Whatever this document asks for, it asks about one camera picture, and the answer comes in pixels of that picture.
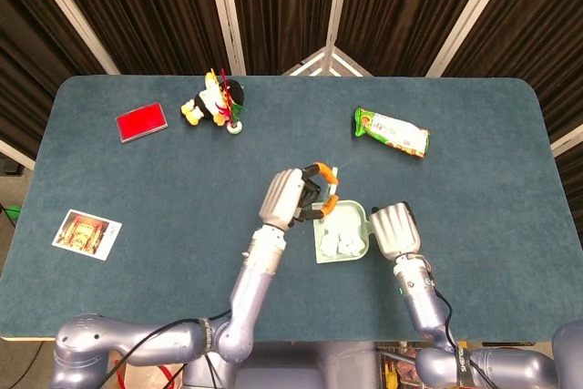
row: black cable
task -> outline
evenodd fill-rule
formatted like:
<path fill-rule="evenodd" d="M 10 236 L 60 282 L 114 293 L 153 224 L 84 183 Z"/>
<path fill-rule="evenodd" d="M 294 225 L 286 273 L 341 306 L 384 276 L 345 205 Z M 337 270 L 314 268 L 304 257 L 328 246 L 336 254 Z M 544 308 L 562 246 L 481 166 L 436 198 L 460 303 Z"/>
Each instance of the black cable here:
<path fill-rule="evenodd" d="M 449 323 L 452 320 L 452 315 L 454 314 L 454 308 L 452 307 L 452 304 L 449 303 L 449 301 L 445 298 L 444 295 L 442 295 L 442 293 L 440 291 L 438 291 L 436 288 L 434 288 L 435 290 L 435 294 L 437 295 L 437 298 L 439 298 L 441 301 L 443 301 L 445 303 L 445 305 L 447 306 L 447 318 L 445 318 L 445 336 L 447 337 L 447 341 L 449 342 L 450 345 L 452 345 L 452 348 L 454 348 L 455 351 L 455 347 L 456 344 L 454 342 L 454 340 L 452 339 L 452 335 L 449 332 Z"/>
<path fill-rule="evenodd" d="M 184 367 L 186 366 L 186 364 L 184 363 L 175 373 L 174 375 L 172 375 L 170 377 L 170 379 L 168 380 L 168 382 L 166 383 L 166 385 L 162 388 L 162 389 L 169 389 L 170 385 L 172 384 L 172 382 L 174 382 L 174 380 L 176 380 L 176 377 L 178 377 L 180 375 L 180 373 L 182 372 L 182 370 L 184 369 Z"/>
<path fill-rule="evenodd" d="M 204 354 L 204 358 L 207 359 L 207 365 L 209 366 L 210 378 L 212 379 L 212 387 L 217 389 L 217 382 L 215 381 L 215 367 L 212 365 L 210 358 Z"/>
<path fill-rule="evenodd" d="M 14 211 L 14 210 L 7 210 L 6 207 L 4 205 L 2 205 L 2 203 L 0 203 L 0 214 L 2 214 L 2 211 L 5 213 L 6 217 L 8 218 L 8 220 L 10 221 L 10 223 L 12 224 L 12 226 L 14 228 L 16 228 L 15 222 L 12 220 L 12 218 L 8 214 L 8 211 Z"/>
<path fill-rule="evenodd" d="M 216 321 L 217 319 L 222 318 L 223 316 L 226 316 L 227 314 L 230 313 L 230 310 L 227 310 L 223 313 L 219 313 L 215 316 L 211 316 L 209 318 L 209 321 Z M 186 323 L 186 322 L 194 322 L 194 323 L 199 323 L 198 319 L 192 319 L 192 318 L 186 318 L 186 319 L 178 319 L 177 321 L 174 322 L 170 322 L 167 323 L 166 325 L 159 327 L 158 329 L 154 330 L 153 332 L 151 332 L 150 334 L 148 334 L 147 336 L 145 336 L 141 341 L 139 341 L 138 343 L 136 343 L 134 345 L 134 347 L 129 350 L 120 360 L 119 362 L 113 367 L 111 368 L 111 371 L 109 371 L 105 377 L 103 377 L 99 383 L 97 384 L 97 389 L 99 389 L 101 386 L 103 386 L 107 380 L 109 380 L 115 373 L 116 371 L 121 368 L 125 362 L 128 361 L 129 356 L 131 354 L 133 354 L 140 346 L 142 346 L 145 342 L 149 341 L 150 339 L 152 339 L 153 337 L 156 337 L 157 335 L 159 335 L 160 333 L 165 332 L 166 330 L 169 330 L 172 327 L 176 327 L 177 325 L 180 325 L 182 323 Z"/>
<path fill-rule="evenodd" d="M 415 364 L 415 358 L 409 355 L 393 353 L 392 351 L 376 350 L 380 355 L 388 357 L 390 359 L 396 360 L 398 362 L 405 362 L 409 364 Z"/>
<path fill-rule="evenodd" d="M 452 345 L 452 348 L 454 348 L 454 351 L 457 347 L 456 343 L 454 342 L 454 340 L 452 339 L 451 334 L 449 333 L 449 322 L 452 319 L 452 314 L 454 314 L 454 308 L 452 307 L 452 304 L 449 303 L 449 301 L 445 298 L 445 296 L 438 291 L 437 289 L 435 289 L 435 295 L 437 295 L 437 298 L 439 298 L 441 301 L 443 301 L 445 303 L 445 305 L 447 306 L 447 318 L 445 318 L 445 336 L 447 336 L 447 341 L 449 342 L 450 345 Z M 476 364 L 476 362 L 474 362 L 471 358 L 470 358 L 470 365 L 476 370 L 476 372 L 478 374 L 480 374 L 480 377 L 482 377 L 482 379 L 486 382 L 486 384 L 488 386 L 490 386 L 491 389 L 498 389 L 498 386 L 496 386 L 494 384 L 494 382 L 492 380 L 490 380 L 490 378 L 486 375 L 486 373 L 480 369 L 480 367 Z"/>
<path fill-rule="evenodd" d="M 30 363 L 26 367 L 25 371 L 20 375 L 20 377 L 18 377 L 18 380 L 16 380 L 14 383 L 12 383 L 8 387 L 8 389 L 14 389 L 22 381 L 22 379 L 26 377 L 26 375 L 28 374 L 28 371 L 30 371 L 30 368 L 32 368 L 33 364 L 35 364 L 36 358 L 38 357 L 38 354 L 40 353 L 40 350 L 44 344 L 45 344 L 44 342 L 41 342 L 40 345 L 38 345 L 38 349 L 36 350 L 36 353 L 35 353 L 35 356 L 33 357 L 33 360 L 30 361 Z"/>

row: red card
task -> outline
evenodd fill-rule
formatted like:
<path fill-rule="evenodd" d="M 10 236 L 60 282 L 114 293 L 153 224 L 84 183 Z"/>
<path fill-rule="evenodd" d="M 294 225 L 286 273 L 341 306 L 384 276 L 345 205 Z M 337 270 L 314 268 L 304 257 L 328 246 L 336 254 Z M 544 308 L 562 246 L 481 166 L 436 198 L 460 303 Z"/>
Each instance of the red card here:
<path fill-rule="evenodd" d="M 168 126 L 160 104 L 136 108 L 116 118 L 122 143 L 160 131 Z"/>

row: green snack package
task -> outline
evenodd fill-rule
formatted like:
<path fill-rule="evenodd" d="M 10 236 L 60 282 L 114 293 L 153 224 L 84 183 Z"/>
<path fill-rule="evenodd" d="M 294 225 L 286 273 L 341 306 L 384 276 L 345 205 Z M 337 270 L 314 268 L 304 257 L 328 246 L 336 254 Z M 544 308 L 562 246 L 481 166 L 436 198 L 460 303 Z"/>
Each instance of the green snack package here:
<path fill-rule="evenodd" d="M 354 111 L 354 135 L 368 134 L 386 146 L 423 158 L 429 148 L 429 130 L 412 123 L 389 118 L 362 107 Z"/>

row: yellow toy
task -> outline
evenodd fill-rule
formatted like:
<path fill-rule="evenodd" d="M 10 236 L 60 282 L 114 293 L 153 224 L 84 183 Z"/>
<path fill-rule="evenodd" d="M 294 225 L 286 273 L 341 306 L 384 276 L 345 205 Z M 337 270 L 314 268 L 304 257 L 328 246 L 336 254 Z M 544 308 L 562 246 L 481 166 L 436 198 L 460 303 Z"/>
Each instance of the yellow toy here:
<path fill-rule="evenodd" d="M 184 104 L 180 111 L 193 127 L 202 118 L 209 118 L 219 127 L 227 124 L 231 134 L 239 134 L 243 128 L 239 120 L 244 100 L 242 86 L 237 81 L 227 82 L 224 70 L 221 70 L 221 74 L 223 81 L 219 83 L 211 69 L 204 78 L 206 88 Z"/>

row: curtain fold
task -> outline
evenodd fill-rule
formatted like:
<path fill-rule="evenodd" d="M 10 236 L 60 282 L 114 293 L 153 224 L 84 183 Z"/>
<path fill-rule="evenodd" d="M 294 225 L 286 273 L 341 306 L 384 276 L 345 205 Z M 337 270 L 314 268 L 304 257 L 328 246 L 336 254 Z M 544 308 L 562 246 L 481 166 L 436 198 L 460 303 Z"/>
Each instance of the curtain fold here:
<path fill-rule="evenodd" d="M 75 0 L 124 74 L 230 71 L 215 0 Z"/>
<path fill-rule="evenodd" d="M 326 44 L 332 0 L 235 0 L 248 75 L 280 75 Z"/>
<path fill-rule="evenodd" d="M 583 123 L 583 0 L 490 0 L 444 76 L 521 77 L 551 141 Z"/>
<path fill-rule="evenodd" d="M 34 159 L 67 78 L 104 73 L 53 0 L 0 0 L 0 139 Z"/>
<path fill-rule="evenodd" d="M 376 76 L 424 76 L 467 0 L 344 0 L 336 45 Z"/>
<path fill-rule="evenodd" d="M 583 246 L 583 143 L 559 155 L 557 168 Z"/>

